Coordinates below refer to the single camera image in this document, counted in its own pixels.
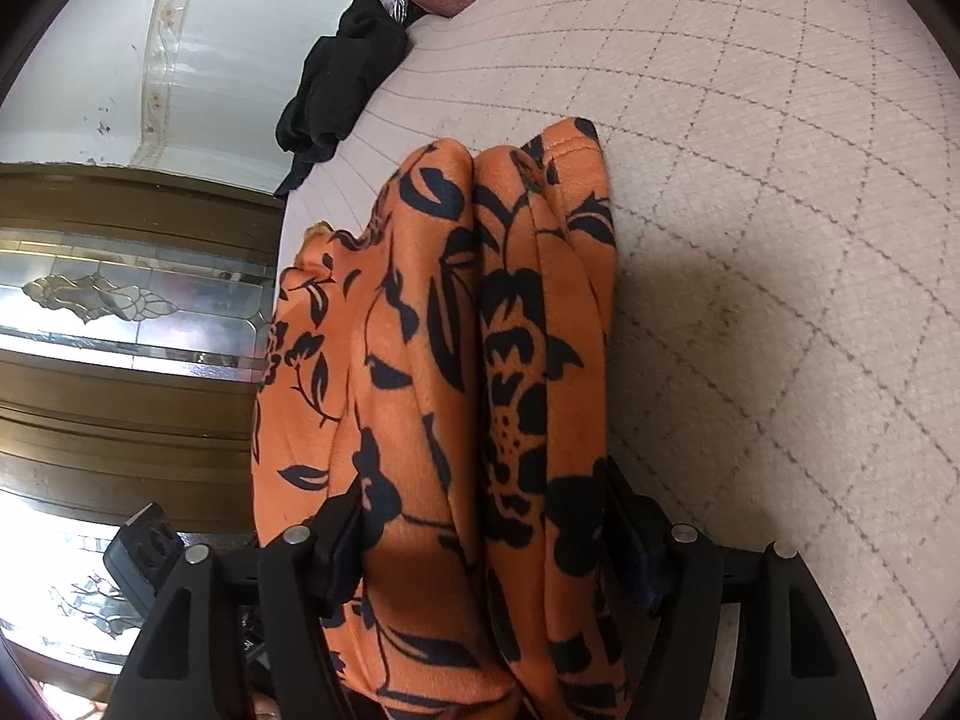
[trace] decorative glass panel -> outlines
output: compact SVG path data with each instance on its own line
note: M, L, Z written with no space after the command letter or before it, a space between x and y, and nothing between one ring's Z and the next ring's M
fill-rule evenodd
M0 228L0 348L256 381L276 275L203 252Z

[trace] orange skirt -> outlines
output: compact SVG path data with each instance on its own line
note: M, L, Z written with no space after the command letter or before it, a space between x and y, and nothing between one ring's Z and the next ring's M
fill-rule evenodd
M395 720L608 720L628 696L598 568L616 248L596 131L415 151L359 239L280 279L254 417L267 543L359 474L364 579L323 630Z

